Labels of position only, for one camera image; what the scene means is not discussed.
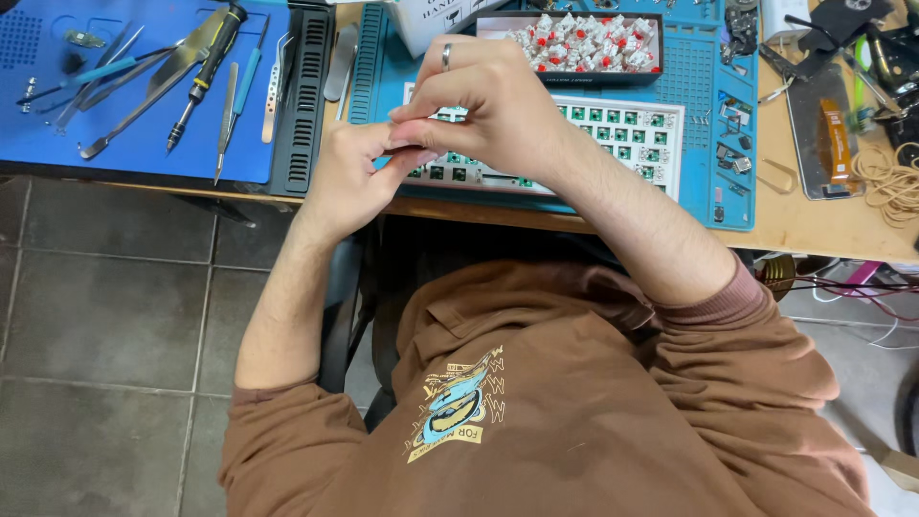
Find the person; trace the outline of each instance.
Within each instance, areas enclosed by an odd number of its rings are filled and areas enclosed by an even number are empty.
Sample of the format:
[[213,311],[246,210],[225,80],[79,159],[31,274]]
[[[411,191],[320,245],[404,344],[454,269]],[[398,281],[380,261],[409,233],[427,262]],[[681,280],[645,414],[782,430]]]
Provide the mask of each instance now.
[[[442,106],[469,116],[427,118]],[[237,359],[229,515],[872,514],[858,453],[815,413],[838,386],[811,339],[566,121],[513,42],[436,39],[390,118],[323,138]],[[630,276],[505,260],[424,285],[399,325],[398,405],[367,434],[348,396],[314,382],[330,257],[447,149],[552,189]],[[660,333],[629,342],[646,325]]]

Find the ring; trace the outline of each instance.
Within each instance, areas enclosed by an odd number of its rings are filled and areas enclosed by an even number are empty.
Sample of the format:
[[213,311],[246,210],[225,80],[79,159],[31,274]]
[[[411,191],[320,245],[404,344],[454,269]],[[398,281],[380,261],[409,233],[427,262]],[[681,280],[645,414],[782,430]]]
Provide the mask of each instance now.
[[451,46],[453,46],[453,43],[447,43],[446,45],[444,45],[444,53],[443,53],[443,56],[440,58],[440,64],[441,64],[441,67],[443,68],[443,72],[450,71],[450,47]]

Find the brown sweatshirt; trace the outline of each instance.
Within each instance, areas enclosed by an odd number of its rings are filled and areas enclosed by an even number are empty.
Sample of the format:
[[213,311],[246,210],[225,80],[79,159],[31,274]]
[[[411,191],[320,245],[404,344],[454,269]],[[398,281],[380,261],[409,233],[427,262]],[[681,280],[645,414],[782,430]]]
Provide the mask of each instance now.
[[[373,434],[312,383],[236,391],[228,514],[872,514],[861,458],[814,413],[833,372],[743,267],[704,302],[653,307],[600,267],[489,262],[430,282]],[[636,348],[649,325],[662,332]]]

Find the blue silicone mat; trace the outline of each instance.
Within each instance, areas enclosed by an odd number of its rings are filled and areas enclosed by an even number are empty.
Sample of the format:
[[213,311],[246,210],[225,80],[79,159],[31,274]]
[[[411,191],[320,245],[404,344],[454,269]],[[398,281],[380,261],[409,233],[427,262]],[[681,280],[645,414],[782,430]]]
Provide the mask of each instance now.
[[[243,115],[236,122],[221,174],[221,179],[267,182],[272,145],[262,144],[262,122],[268,78],[275,60],[275,43],[288,30],[286,6],[242,2],[249,18],[218,69],[210,91],[192,113],[182,140],[169,156],[165,156],[166,137],[188,103],[188,90],[200,66],[192,68],[163,98],[115,137],[107,149],[90,160],[79,155],[78,143],[88,147],[137,107],[145,97],[147,82],[160,64],[123,85],[95,107],[86,112],[78,111],[65,135],[55,135],[53,126],[63,107],[46,114],[36,111],[71,98],[75,88],[34,101],[29,114],[21,113],[15,104],[22,97],[30,77],[38,80],[37,91],[56,86],[64,79],[60,63],[65,49],[79,51],[87,58],[81,72],[92,69],[102,56],[104,48],[84,49],[64,41],[62,37],[67,29],[88,30],[111,42],[124,24],[133,21],[125,40],[140,26],[144,26],[144,30],[126,55],[138,56],[174,44],[214,10],[226,5],[208,0],[20,2],[0,17],[0,120],[4,125],[0,132],[0,160],[213,178],[230,63],[239,63],[242,81],[249,54],[258,43],[267,15],[270,15],[268,32],[262,43],[262,59]],[[52,125],[46,125],[45,121],[51,121]]]
[[[679,202],[705,226],[749,231],[755,222],[756,199],[756,99],[758,85],[757,54],[739,56],[734,64],[746,70],[742,75],[720,63],[721,28],[724,25],[724,0],[677,0],[673,8],[666,2],[623,2],[618,10],[602,10],[593,2],[573,2],[575,11],[607,13],[654,12],[664,15],[665,73],[651,85],[621,88],[601,86],[551,87],[554,94],[590,98],[615,98],[642,102],[659,102],[686,107],[683,155],[680,169]],[[502,9],[519,10],[512,0]],[[351,87],[349,121],[364,123],[386,121],[390,109],[403,102],[406,82],[413,82],[423,57],[413,60],[395,28],[379,6],[365,5],[361,18],[355,74]],[[727,94],[750,105],[749,121],[739,134],[725,137],[727,119],[719,115],[723,95]],[[693,117],[709,113],[709,125],[694,123]],[[739,138],[747,136],[753,148],[745,150]],[[751,158],[754,168],[737,175],[717,167],[717,142]],[[453,190],[403,185],[401,195],[444,201],[527,208],[556,213],[574,210],[557,198],[528,196],[475,190]],[[715,221],[716,209],[723,210],[723,221]]]

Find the cartoon character graphic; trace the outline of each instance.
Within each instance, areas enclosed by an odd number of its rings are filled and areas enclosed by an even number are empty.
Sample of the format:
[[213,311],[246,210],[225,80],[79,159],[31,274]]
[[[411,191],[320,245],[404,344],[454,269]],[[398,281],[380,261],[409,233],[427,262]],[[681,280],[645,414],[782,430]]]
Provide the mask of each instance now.
[[434,443],[466,422],[485,418],[481,386],[488,375],[489,361],[500,352],[501,349],[491,350],[472,366],[446,379],[427,379],[436,386],[435,397],[427,407],[421,430],[414,437],[414,446]]

